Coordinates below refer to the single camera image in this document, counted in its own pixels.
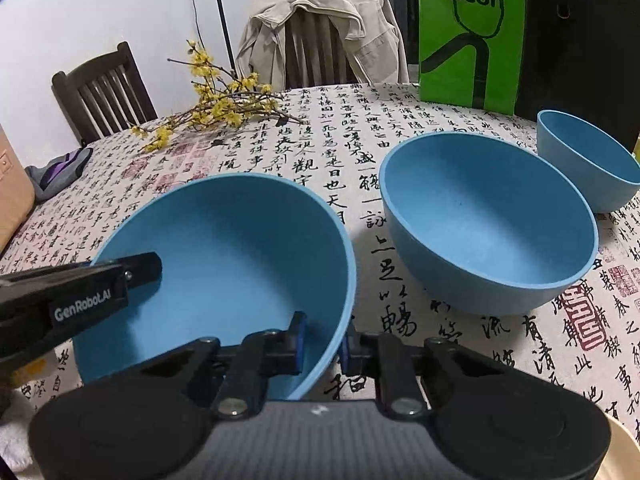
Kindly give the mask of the cream plate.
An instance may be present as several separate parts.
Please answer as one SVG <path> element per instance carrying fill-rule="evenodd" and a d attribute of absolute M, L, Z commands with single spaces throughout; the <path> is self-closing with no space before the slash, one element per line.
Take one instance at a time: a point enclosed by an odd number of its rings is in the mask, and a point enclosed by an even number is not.
<path fill-rule="evenodd" d="M 631 432 L 616 418 L 608 415 L 611 442 L 596 480 L 640 480 L 640 448 Z"/>

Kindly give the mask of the large blue bowl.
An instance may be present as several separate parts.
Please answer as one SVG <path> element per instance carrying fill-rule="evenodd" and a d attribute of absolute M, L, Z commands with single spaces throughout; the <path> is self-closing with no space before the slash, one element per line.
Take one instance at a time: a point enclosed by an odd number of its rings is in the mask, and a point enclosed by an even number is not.
<path fill-rule="evenodd" d="M 306 316 L 302 371 L 270 382 L 274 400 L 306 396 L 332 363 L 352 317 L 357 267 L 348 234 L 321 197 L 292 181 L 222 174 L 175 188 L 129 217 L 99 261 L 155 252 L 159 282 L 76 336 L 83 382 L 198 338 L 225 346 Z"/>

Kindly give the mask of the small blue bowl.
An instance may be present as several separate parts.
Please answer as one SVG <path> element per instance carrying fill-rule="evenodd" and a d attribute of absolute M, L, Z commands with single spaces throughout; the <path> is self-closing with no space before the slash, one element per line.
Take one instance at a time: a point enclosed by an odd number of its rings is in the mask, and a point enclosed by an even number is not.
<path fill-rule="evenodd" d="M 639 164 L 620 142 L 559 110 L 537 114 L 537 154 L 565 174 L 595 214 L 608 214 L 639 191 Z"/>

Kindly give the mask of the pink small suitcase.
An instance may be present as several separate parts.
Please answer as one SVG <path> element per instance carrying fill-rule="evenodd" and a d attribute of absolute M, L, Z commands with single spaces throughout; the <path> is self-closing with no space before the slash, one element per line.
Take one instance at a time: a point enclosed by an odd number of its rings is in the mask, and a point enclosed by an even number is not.
<path fill-rule="evenodd" d="M 0 129 L 0 250 L 28 218 L 35 203 L 35 190 L 12 145 Z"/>

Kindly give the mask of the grey purple cloth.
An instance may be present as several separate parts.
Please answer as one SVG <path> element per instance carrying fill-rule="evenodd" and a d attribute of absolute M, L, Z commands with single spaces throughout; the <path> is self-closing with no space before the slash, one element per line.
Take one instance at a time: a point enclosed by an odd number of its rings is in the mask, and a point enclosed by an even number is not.
<path fill-rule="evenodd" d="M 35 191 L 35 203 L 50 200 L 78 180 L 91 158 L 90 146 L 51 159 L 46 166 L 27 166 L 25 172 Z"/>

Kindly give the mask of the dark wooden chair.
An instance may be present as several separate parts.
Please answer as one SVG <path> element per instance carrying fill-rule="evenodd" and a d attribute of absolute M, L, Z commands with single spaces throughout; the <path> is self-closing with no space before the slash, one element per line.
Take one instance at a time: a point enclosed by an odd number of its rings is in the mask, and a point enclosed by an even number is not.
<path fill-rule="evenodd" d="M 55 73 L 51 87 L 82 146 L 157 118 L 126 41 L 68 73 Z"/>

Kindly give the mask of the yellow flower branch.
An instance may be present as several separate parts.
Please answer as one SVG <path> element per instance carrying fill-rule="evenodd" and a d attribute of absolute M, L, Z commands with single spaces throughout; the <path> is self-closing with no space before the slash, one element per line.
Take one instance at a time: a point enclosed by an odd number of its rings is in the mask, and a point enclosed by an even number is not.
<path fill-rule="evenodd" d="M 184 112 L 152 119 L 143 125 L 129 126 L 141 141 L 143 153 L 168 148 L 185 133 L 213 133 L 218 138 L 231 136 L 251 122 L 282 120 L 303 125 L 306 120 L 283 107 L 283 96 L 270 84 L 259 81 L 256 73 L 239 76 L 231 68 L 216 64 L 200 42 L 189 40 L 185 60 L 168 58 L 172 64 L 186 66 L 190 85 L 198 100 Z"/>

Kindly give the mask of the studio light on stand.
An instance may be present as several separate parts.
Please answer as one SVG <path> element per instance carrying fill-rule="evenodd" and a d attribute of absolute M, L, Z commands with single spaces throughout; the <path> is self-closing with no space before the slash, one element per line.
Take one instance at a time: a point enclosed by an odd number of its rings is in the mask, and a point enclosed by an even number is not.
<path fill-rule="evenodd" d="M 217 11 L 220 21 L 220 26 L 222 30 L 222 36 L 224 36 L 224 45 L 226 46 L 226 51 L 228 55 L 228 61 L 232 73 L 235 73 L 235 62 L 234 62 L 234 54 L 232 51 L 231 38 L 228 29 L 228 23 L 226 20 L 226 14 L 224 13 L 224 2 L 222 0 L 216 0 L 217 3 Z"/>

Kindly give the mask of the chair with beige jacket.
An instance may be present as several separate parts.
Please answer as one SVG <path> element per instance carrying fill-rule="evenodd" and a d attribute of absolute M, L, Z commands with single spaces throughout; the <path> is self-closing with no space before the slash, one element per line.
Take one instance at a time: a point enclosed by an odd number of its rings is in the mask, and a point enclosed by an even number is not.
<path fill-rule="evenodd" d="M 357 81 L 338 30 L 327 16 L 297 9 L 285 23 L 284 31 L 285 88 Z"/>

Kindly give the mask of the black paper bag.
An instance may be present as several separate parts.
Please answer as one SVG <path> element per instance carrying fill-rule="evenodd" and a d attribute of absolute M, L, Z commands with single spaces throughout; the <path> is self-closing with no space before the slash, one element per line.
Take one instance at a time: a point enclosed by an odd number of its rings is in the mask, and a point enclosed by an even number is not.
<path fill-rule="evenodd" d="M 631 151 L 639 135 L 639 0 L 527 0 L 515 114 L 560 110 Z"/>

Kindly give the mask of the green mucun paper bag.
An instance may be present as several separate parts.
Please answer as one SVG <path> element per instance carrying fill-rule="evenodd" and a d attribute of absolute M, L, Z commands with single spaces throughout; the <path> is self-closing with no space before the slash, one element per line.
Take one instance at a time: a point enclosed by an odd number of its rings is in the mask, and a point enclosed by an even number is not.
<path fill-rule="evenodd" d="M 526 0 L 419 0 L 425 102 L 514 113 Z"/>

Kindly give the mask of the beige jacket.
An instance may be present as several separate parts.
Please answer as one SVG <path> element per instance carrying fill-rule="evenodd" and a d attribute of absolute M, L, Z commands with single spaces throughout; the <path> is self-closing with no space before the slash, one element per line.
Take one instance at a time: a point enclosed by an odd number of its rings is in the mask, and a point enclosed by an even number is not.
<path fill-rule="evenodd" d="M 256 0 L 235 68 L 274 91 L 410 81 L 390 0 Z"/>

